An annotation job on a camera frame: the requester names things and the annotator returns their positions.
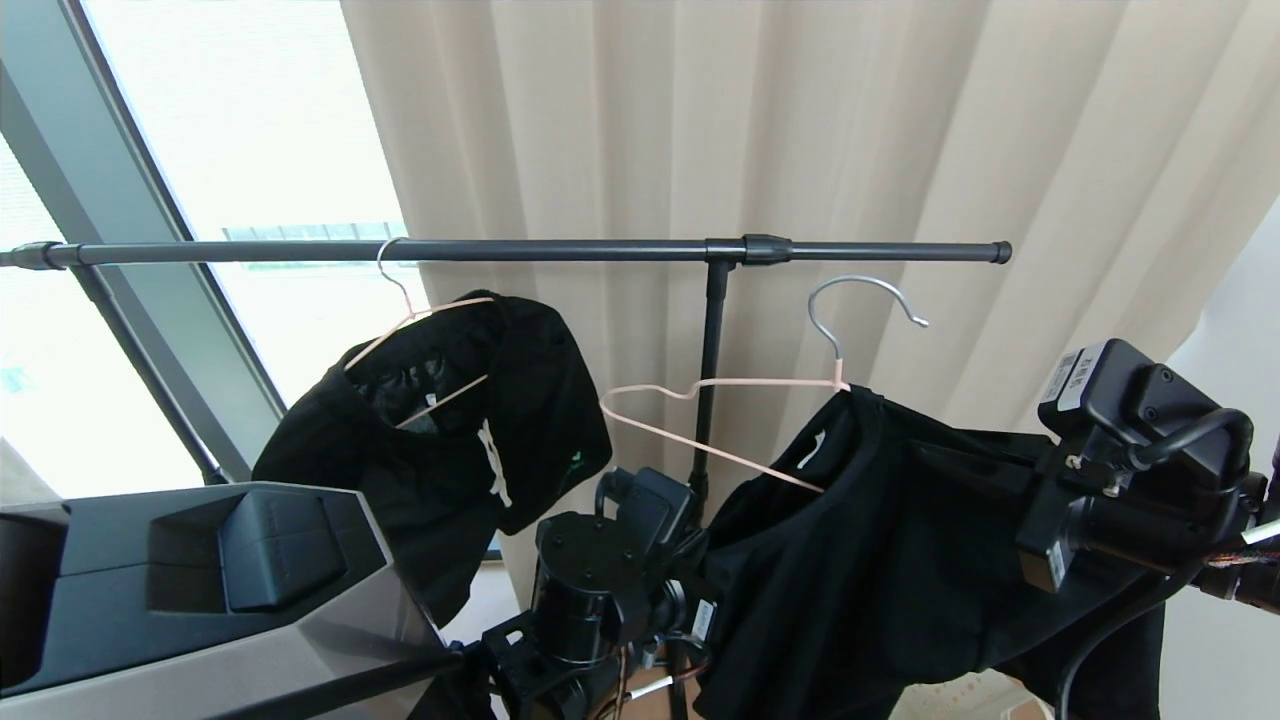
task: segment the black shirt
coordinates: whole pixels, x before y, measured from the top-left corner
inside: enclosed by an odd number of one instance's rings
[[[906,685],[988,667],[1052,702],[1066,655],[1142,573],[1082,553],[1057,594],[1027,584],[1018,512],[914,451],[980,454],[986,439],[865,388],[828,401],[773,465],[826,492],[760,477],[709,527],[704,569],[723,598],[695,708],[710,720],[881,720]],[[1074,712],[1158,717],[1161,626],[1148,614],[1100,647]]]
[[[477,291],[392,334],[349,372],[348,350],[294,404],[255,480],[364,492],[402,579],[443,625],[466,603],[495,528],[515,533],[612,455],[598,396],[556,310]],[[404,429],[429,402],[488,379]],[[488,423],[511,506],[477,433]]]

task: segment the clothes hanger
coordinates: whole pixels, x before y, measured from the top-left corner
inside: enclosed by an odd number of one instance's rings
[[[929,327],[929,322],[928,320],[925,320],[924,318],[920,318],[914,311],[911,311],[911,304],[908,302],[906,296],[902,295],[902,291],[900,291],[892,283],[884,282],[884,281],[882,281],[879,278],[873,278],[870,275],[854,275],[854,274],[838,275],[838,277],[835,277],[835,278],[832,278],[829,281],[823,282],[818,287],[813,288],[812,292],[809,292],[809,320],[818,329],[818,332],[823,334],[823,337],[826,337],[828,341],[831,341],[831,345],[832,345],[832,347],[835,348],[835,352],[836,352],[836,368],[835,368],[835,374],[833,374],[832,379],[829,379],[829,380],[808,380],[808,379],[795,379],[795,378],[708,378],[708,379],[703,379],[703,380],[695,382],[692,386],[690,386],[689,392],[676,392],[673,389],[669,389],[669,388],[666,388],[666,387],[662,387],[662,386],[655,386],[655,384],[623,386],[623,387],[616,387],[613,389],[609,389],[608,392],[605,392],[604,395],[600,396],[600,410],[605,415],[608,415],[609,418],[613,418],[614,420],[617,420],[620,423],[625,423],[625,424],[631,425],[634,428],[640,428],[641,430],[650,432],[653,434],[657,434],[659,437],[663,437],[663,438],[678,442],[681,445],[687,445],[690,447],[695,447],[695,448],[701,450],[704,452],[708,452],[710,455],[716,455],[717,457],[723,457],[723,459],[730,460],[732,462],[737,462],[739,465],[742,465],[745,468],[750,468],[750,469],[755,470],[756,473],[762,473],[764,475],[769,475],[769,477],[777,478],[780,480],[791,483],[794,486],[800,486],[800,487],[803,487],[803,488],[805,488],[808,491],[822,493],[823,488],[820,488],[820,487],[818,487],[818,486],[815,486],[813,483],[806,483],[806,482],[804,482],[804,480],[801,480],[799,478],[794,478],[794,477],[791,477],[791,475],[788,475],[786,473],[781,473],[778,470],[774,470],[773,468],[768,468],[765,465],[760,465],[759,462],[754,462],[754,461],[748,460],[745,457],[733,455],[732,452],[726,452],[723,450],[718,450],[718,448],[712,447],[709,445],[704,445],[704,443],[700,443],[698,441],[689,439],[689,438],[686,438],[684,436],[678,436],[678,434],[672,433],[669,430],[664,430],[662,428],[653,427],[653,425],[650,425],[648,423],[641,423],[640,420],[635,420],[635,419],[627,418],[626,415],[622,415],[622,414],[614,411],[613,409],[611,409],[609,404],[608,404],[608,400],[612,398],[612,397],[616,397],[618,395],[626,395],[626,393],[632,393],[632,392],[660,392],[662,395],[666,395],[667,397],[671,397],[673,400],[692,400],[694,396],[698,395],[699,389],[701,389],[704,387],[712,387],[712,386],[736,386],[736,387],[745,387],[745,386],[750,386],[750,387],[829,387],[835,392],[847,391],[847,389],[850,389],[850,387],[849,387],[849,383],[846,383],[844,380],[844,370],[845,370],[845,354],[844,354],[844,350],[842,350],[842,347],[840,345],[840,341],[836,338],[835,333],[832,333],[820,322],[818,322],[818,314],[817,314],[817,309],[815,309],[815,301],[818,300],[818,295],[823,290],[826,290],[826,288],[828,288],[828,287],[831,287],[833,284],[844,283],[844,282],[864,282],[864,283],[870,283],[870,284],[874,284],[874,286],[881,287],[883,290],[887,290],[893,296],[893,299],[897,300],[897,304],[902,306],[902,311],[906,314],[906,316],[913,323],[915,323],[915,324],[918,324],[920,327],[924,327],[924,328]]]
[[[378,272],[384,278],[387,278],[387,282],[394,283],[396,287],[399,288],[401,295],[404,297],[404,307],[408,309],[408,314],[404,315],[403,318],[401,318],[401,320],[398,323],[396,323],[394,325],[392,325],[392,328],[389,331],[387,331],[385,333],[383,333],[378,340],[375,340],[375,341],[370,342],[369,345],[366,345],[365,348],[361,350],[360,352],[357,352],[355,357],[352,357],[351,360],[348,360],[347,364],[343,365],[343,368],[342,368],[343,372],[348,372],[349,373],[351,369],[355,368],[357,363],[360,363],[361,360],[364,360],[365,357],[367,357],[370,352],[378,350],[379,346],[381,346],[384,342],[387,342],[387,338],[389,338],[393,334],[396,334],[396,331],[403,328],[410,320],[412,320],[415,318],[420,318],[420,316],[424,316],[424,315],[431,315],[434,313],[439,313],[440,310],[451,310],[453,307],[465,307],[467,305],[479,305],[481,302],[493,302],[492,297],[472,297],[471,300],[458,300],[457,302],[445,302],[444,305],[436,305],[435,307],[428,307],[426,310],[415,310],[413,309],[413,301],[408,296],[408,288],[406,288],[404,284],[401,283],[398,279],[388,275],[387,274],[387,269],[383,268],[383,254],[387,252],[388,247],[390,247],[392,245],[394,245],[394,243],[397,243],[397,242],[399,242],[402,240],[404,240],[404,238],[403,237],[393,237],[392,240],[388,240],[387,242],[383,243],[381,247],[378,249]],[[431,411],[439,409],[445,402],[448,402],[448,401],[453,400],[454,397],[462,395],[463,392],[466,392],[466,391],[476,387],[477,384],[483,383],[488,378],[489,378],[488,373],[484,374],[484,375],[480,375],[479,378],[471,380],[470,383],[467,383],[467,384],[460,387],[458,389],[451,392],[449,395],[444,396],[444,398],[440,400],[439,402],[436,402],[435,405],[431,405],[430,407],[426,407],[425,410],[415,413],[407,420],[402,420],[401,423],[398,423],[396,425],[396,429],[401,430],[401,429],[407,428],[415,420],[417,420],[420,418],[425,418],[426,415],[429,415]]]

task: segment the garment rack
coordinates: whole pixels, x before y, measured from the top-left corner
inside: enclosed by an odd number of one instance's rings
[[[164,391],[164,384],[129,334],[119,309],[106,301],[105,286],[95,265],[140,263],[265,263],[265,261],[343,261],[378,258],[385,245],[378,241],[268,241],[268,242],[177,242],[152,245],[68,245],[36,242],[0,252],[0,268],[35,270],[70,269],[86,295],[95,301],[104,319],[125,350],[143,383],[165,414],[174,432],[195,459],[206,483],[227,482],[210,459],[195,429]],[[792,242],[772,234],[746,234],[739,238],[708,240],[402,240],[383,254],[384,260],[401,261],[489,261],[489,263],[707,263],[707,309],[703,323],[701,379],[714,378],[719,364],[721,331],[724,324],[724,297],[730,270],[737,265],[778,265],[791,260],[845,261],[965,261],[1004,264],[1012,258],[1007,242],[927,243],[927,242]],[[708,445],[712,434],[712,407],[716,388],[704,387],[698,395],[694,438]],[[708,493],[707,451],[695,450],[689,487],[698,497],[694,521],[700,523]],[[668,659],[676,674],[684,665],[678,648]],[[673,720],[686,720],[685,688],[669,687]]]

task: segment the hanger hook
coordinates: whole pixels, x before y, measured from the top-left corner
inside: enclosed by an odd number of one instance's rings
[[[388,275],[387,270],[383,268],[383,252],[387,252],[388,247],[390,247],[392,245],[394,245],[394,243],[397,243],[397,242],[399,242],[402,240],[408,240],[408,238],[406,238],[406,237],[393,237],[393,238],[388,240],[387,242],[384,242],[383,246],[378,249],[378,272],[384,278],[387,278],[387,282],[396,283],[396,287],[401,288],[401,295],[404,296],[404,307],[407,307],[408,311],[412,313],[413,311],[413,301],[410,300],[410,297],[408,297],[408,288],[404,287],[404,283],[402,283],[398,279]]]
[[[840,340],[836,338],[836,334],[832,333],[829,329],[827,329],[827,325],[818,322],[818,311],[815,309],[815,304],[818,301],[818,293],[820,293],[822,291],[827,290],[833,284],[844,282],[870,283],[884,288],[886,291],[888,291],[890,295],[893,296],[895,300],[897,300],[897,304],[902,306],[902,311],[906,313],[906,316],[910,318],[913,323],[920,325],[922,328],[929,327],[928,320],[911,311],[911,304],[908,302],[906,296],[902,295],[902,291],[899,290],[897,286],[895,286],[893,283],[882,281],[879,278],[873,278],[870,275],[837,275],[819,284],[818,287],[813,288],[813,291],[809,293],[809,322],[813,323],[813,327],[818,328],[818,332],[820,332],[823,337],[831,341],[831,346],[836,348],[836,360],[845,359],[844,348],[840,347]]]

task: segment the beige curtain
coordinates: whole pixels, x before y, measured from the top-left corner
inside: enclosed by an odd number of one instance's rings
[[[1070,347],[1167,356],[1280,190],[1280,3],[347,1],[415,237],[1007,240],[1011,265],[792,263],[731,278],[721,370],[829,373],[955,424],[1034,429]],[[428,265],[566,316],[596,386],[698,375],[704,268]],[[721,391],[714,443],[768,461],[822,392]],[[692,405],[625,410],[692,430]],[[690,454],[614,428],[616,462]],[[712,464],[713,511],[748,471]],[[591,488],[559,507],[588,509]],[[504,538],[517,593],[531,529]]]

